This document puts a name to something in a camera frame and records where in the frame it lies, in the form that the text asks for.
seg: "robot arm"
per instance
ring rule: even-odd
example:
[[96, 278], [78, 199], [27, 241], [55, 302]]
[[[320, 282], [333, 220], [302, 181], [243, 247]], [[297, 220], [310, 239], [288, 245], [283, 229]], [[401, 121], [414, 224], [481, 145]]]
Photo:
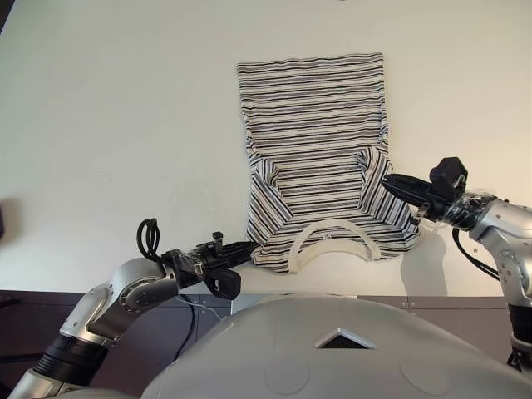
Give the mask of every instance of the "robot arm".
[[[214, 233], [213, 238], [188, 253], [173, 249], [153, 258], [156, 261], [140, 258], [122, 264], [109, 282], [81, 298], [57, 338], [38, 364], [24, 374], [9, 399], [54, 397], [88, 386], [108, 349], [130, 325], [143, 313], [177, 296], [181, 288], [204, 281], [213, 295], [236, 298], [240, 276], [229, 269], [249, 260], [257, 244], [223, 245], [221, 233]], [[154, 255], [155, 250], [156, 245], [148, 252]]]
[[456, 242], [458, 229], [467, 231], [491, 253], [510, 310], [513, 353], [521, 370], [532, 372], [532, 209], [466, 193], [467, 171], [458, 158], [444, 158], [430, 179], [392, 174], [382, 184], [419, 207], [417, 223], [427, 218], [450, 224]]

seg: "wire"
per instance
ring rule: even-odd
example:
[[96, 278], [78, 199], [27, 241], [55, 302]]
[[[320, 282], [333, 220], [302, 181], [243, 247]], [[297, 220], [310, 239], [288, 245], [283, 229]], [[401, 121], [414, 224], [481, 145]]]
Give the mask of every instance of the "wire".
[[462, 252], [464, 254], [464, 256], [472, 264], [474, 264], [475, 267], [478, 268], [480, 271], [486, 273], [488, 276], [494, 278], [495, 280], [500, 281], [499, 274], [497, 273], [497, 271], [494, 268], [491, 268], [487, 264], [483, 264], [480, 260], [473, 258], [471, 255], [469, 255], [466, 252], [464, 247], [462, 247], [462, 245], [460, 244], [460, 238], [459, 238], [459, 235], [458, 235], [459, 233], [460, 233], [460, 230], [458, 230], [457, 228], [454, 228], [452, 230], [452, 239], [455, 241], [455, 244], [458, 247], [458, 249], [460, 250], [460, 252]]
[[192, 303], [192, 302], [187, 302], [183, 299], [179, 299], [177, 298], [178, 301], [182, 302], [182, 303], [186, 303], [187, 305], [190, 305], [190, 306], [194, 306], [196, 308], [203, 308], [203, 309], [206, 309], [206, 310], [209, 310], [211, 311], [212, 313], [214, 313], [214, 315], [218, 318], [218, 320], [221, 320], [222, 317], [218, 314], [218, 312], [216, 312], [214, 309], [212, 308], [209, 308], [208, 306], [205, 306], [205, 305], [201, 305], [199, 303]]
[[[146, 248], [144, 246], [144, 241], [142, 240], [142, 233], [144, 230], [144, 227], [146, 227], [146, 234], [145, 234], [145, 243]], [[159, 248], [159, 238], [160, 238], [160, 231], [159, 227], [157, 226], [157, 219], [145, 219], [143, 220], [139, 228], [136, 230], [136, 244], [139, 247], [140, 253], [146, 258], [153, 262], [157, 262], [158, 264], [161, 263], [161, 257], [157, 254], [157, 248]]]
[[196, 312], [194, 311], [194, 306], [192, 304], [192, 301], [190, 300], [190, 298], [187, 295], [181, 294], [180, 296], [184, 299], [184, 301], [181, 301], [181, 302], [185, 302], [185, 303], [187, 303], [189, 305], [191, 317], [190, 317], [189, 332], [186, 334], [185, 340], [181, 343], [181, 346], [179, 347], [179, 349], [175, 353], [174, 361], [177, 360], [177, 358], [181, 354], [181, 351], [183, 351], [183, 348], [185, 347], [187, 342], [190, 340], [190, 337], [192, 337], [192, 332], [194, 331], [194, 325], [196, 324]]

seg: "striped shirt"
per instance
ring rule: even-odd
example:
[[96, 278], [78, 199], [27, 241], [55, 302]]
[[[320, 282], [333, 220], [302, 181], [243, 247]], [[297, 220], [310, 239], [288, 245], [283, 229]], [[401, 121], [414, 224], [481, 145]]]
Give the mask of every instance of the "striped shirt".
[[[383, 259], [410, 249], [417, 229], [407, 205], [386, 192], [392, 172], [381, 53], [240, 63], [240, 100], [251, 166], [248, 239], [258, 266], [288, 269], [298, 234], [323, 219], [347, 219]], [[321, 239], [362, 242], [341, 228]]]

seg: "white tabletop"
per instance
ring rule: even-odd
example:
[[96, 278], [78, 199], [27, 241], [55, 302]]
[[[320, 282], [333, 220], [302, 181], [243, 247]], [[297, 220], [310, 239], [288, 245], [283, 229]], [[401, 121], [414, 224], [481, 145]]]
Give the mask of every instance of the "white tabletop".
[[[241, 61], [383, 52], [396, 171], [458, 155], [471, 188], [530, 204], [530, 28], [518, 0], [17, 0], [0, 36], [0, 289], [85, 291], [139, 256], [146, 217], [161, 251], [243, 239]], [[500, 294], [449, 229], [386, 262], [239, 270], [249, 293]]]

